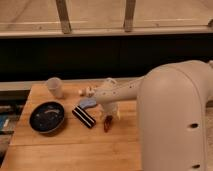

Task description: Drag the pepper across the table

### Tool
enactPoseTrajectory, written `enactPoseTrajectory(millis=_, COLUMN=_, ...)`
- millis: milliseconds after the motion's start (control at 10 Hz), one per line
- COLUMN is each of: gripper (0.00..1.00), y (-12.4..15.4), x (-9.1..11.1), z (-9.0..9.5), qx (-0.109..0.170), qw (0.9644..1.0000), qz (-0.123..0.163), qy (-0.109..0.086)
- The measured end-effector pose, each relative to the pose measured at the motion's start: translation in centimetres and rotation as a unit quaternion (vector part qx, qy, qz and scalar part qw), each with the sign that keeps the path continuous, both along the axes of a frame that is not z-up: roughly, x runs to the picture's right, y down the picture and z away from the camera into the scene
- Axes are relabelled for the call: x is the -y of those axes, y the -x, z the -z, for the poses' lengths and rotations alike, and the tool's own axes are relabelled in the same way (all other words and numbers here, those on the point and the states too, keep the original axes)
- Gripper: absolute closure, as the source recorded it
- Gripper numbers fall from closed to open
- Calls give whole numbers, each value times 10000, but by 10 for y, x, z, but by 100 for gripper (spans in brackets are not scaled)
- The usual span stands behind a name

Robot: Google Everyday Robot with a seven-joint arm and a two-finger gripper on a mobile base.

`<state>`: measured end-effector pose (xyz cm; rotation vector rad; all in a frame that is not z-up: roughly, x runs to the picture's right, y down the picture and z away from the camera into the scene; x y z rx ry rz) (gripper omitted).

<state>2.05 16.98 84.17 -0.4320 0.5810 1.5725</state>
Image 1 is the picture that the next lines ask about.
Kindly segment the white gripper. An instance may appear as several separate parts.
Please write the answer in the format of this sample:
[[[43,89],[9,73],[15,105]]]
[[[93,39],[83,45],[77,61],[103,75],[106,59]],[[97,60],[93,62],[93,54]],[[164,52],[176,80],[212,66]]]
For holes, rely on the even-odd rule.
[[[107,116],[110,115],[116,117],[117,119],[120,118],[120,112],[117,102],[103,103],[101,105],[100,120],[103,121]]]

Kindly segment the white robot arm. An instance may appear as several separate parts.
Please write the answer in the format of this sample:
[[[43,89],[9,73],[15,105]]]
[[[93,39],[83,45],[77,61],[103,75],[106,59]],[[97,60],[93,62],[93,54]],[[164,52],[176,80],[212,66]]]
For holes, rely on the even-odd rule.
[[[213,60],[158,66],[113,88],[99,104],[135,100],[143,171],[207,171],[205,112],[213,101]]]

